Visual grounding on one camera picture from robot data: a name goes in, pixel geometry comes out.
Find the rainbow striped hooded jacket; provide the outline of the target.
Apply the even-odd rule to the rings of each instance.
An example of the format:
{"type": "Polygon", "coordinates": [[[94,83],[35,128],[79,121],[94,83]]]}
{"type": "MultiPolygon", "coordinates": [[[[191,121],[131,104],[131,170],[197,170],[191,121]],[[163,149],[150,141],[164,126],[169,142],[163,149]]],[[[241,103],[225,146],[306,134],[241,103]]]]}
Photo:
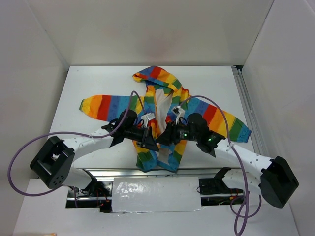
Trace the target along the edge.
{"type": "Polygon", "coordinates": [[[176,116],[172,109],[182,106],[185,116],[192,113],[201,114],[210,130],[221,135],[230,135],[233,142],[246,143],[251,130],[237,117],[198,98],[192,98],[189,90],[180,81],[161,67],[150,66],[133,75],[139,83],[145,83],[146,93],[142,97],[94,95],[82,100],[80,111],[87,116],[102,120],[116,119],[126,108],[133,110],[141,117],[145,113],[153,113],[155,118],[148,124],[152,128],[153,137],[157,138],[167,123],[174,121],[176,116]]]}

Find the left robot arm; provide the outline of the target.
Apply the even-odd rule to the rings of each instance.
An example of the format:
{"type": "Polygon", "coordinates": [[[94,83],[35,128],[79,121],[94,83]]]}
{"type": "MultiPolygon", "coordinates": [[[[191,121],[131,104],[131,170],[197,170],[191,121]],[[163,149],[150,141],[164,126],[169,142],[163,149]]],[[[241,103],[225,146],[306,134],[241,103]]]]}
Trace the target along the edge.
{"type": "Polygon", "coordinates": [[[52,136],[32,160],[30,168],[49,189],[66,185],[92,196],[104,185],[90,172],[73,167],[73,162],[97,150],[111,148],[125,139],[135,141],[145,150],[158,151],[152,128],[148,125],[154,118],[153,113],[144,114],[136,124],[137,113],[128,110],[87,137],[62,140],[52,136]]]}

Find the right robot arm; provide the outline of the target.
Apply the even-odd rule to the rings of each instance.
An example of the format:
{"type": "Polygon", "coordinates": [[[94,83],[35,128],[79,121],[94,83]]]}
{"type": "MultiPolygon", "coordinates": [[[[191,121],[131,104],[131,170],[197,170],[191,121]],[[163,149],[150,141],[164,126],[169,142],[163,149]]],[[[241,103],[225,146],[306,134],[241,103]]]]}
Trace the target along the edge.
{"type": "Polygon", "coordinates": [[[299,186],[284,158],[261,156],[229,143],[223,135],[210,130],[200,114],[189,115],[185,126],[169,122],[166,130],[157,138],[157,142],[165,146],[176,145],[180,141],[195,141],[204,153],[244,166],[245,175],[229,167],[223,167],[216,174],[215,188],[221,193],[229,189],[244,189],[243,180],[246,178],[250,192],[261,195],[267,203],[282,209],[299,186]]]}

